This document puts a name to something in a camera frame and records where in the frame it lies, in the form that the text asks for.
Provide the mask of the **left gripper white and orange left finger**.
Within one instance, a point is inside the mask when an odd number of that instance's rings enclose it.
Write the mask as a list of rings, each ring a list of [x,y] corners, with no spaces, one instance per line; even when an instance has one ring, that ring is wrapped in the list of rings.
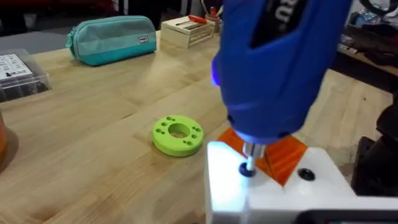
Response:
[[[206,149],[205,201],[207,223],[254,223],[259,207],[252,201],[282,195],[282,187],[267,174],[264,148],[246,156],[245,143],[233,128],[224,131]]]

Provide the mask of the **left gripper white and orange right finger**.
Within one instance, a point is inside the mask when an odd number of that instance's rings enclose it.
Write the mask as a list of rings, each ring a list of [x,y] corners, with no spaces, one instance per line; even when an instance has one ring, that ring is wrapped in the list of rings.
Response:
[[[293,136],[266,147],[267,173],[282,187],[279,199],[267,200],[266,223],[293,223],[300,213],[326,208],[334,199],[355,193],[328,153]]]

